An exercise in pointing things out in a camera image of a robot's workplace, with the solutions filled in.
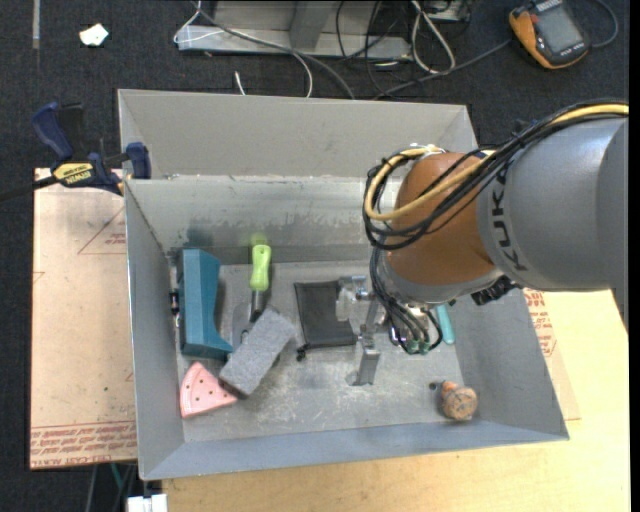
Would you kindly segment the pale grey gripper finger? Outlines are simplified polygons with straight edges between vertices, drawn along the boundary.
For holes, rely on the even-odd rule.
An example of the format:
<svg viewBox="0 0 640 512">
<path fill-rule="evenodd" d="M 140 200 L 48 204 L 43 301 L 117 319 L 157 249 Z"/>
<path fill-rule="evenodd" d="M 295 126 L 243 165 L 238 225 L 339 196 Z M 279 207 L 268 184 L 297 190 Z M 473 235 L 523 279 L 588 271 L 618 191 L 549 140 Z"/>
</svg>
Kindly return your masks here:
<svg viewBox="0 0 640 512">
<path fill-rule="evenodd" d="M 369 298 L 368 281 L 365 275 L 350 275 L 339 278 L 336 318 L 339 321 L 348 320 L 355 304 Z"/>
<path fill-rule="evenodd" d="M 356 385 L 373 385 L 381 351 L 377 348 L 374 339 L 371 337 L 362 336 L 360 342 L 362 346 L 362 356 L 356 374 Z"/>
</svg>

